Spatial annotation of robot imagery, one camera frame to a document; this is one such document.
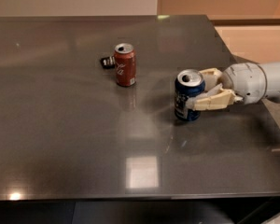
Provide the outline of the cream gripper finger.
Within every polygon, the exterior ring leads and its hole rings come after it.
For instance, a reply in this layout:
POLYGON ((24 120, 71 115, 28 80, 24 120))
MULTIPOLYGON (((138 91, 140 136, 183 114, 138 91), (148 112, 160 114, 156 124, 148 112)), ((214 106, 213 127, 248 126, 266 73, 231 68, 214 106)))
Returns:
POLYGON ((206 90, 211 90, 220 83, 222 72, 217 68, 204 69, 200 73, 203 75, 206 90))
POLYGON ((186 108, 194 111, 219 110, 242 101, 243 98, 236 95, 234 90, 225 89, 222 84, 218 84, 208 92, 188 98, 186 108))

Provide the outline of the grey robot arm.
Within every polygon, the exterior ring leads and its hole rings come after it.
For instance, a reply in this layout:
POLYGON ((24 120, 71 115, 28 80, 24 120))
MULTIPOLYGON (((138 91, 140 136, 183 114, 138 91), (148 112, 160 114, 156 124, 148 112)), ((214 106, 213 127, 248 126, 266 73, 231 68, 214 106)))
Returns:
POLYGON ((195 111, 219 110, 229 105, 252 105, 262 99, 280 103, 280 62, 236 63, 224 71, 201 70, 205 90, 186 101, 195 111))

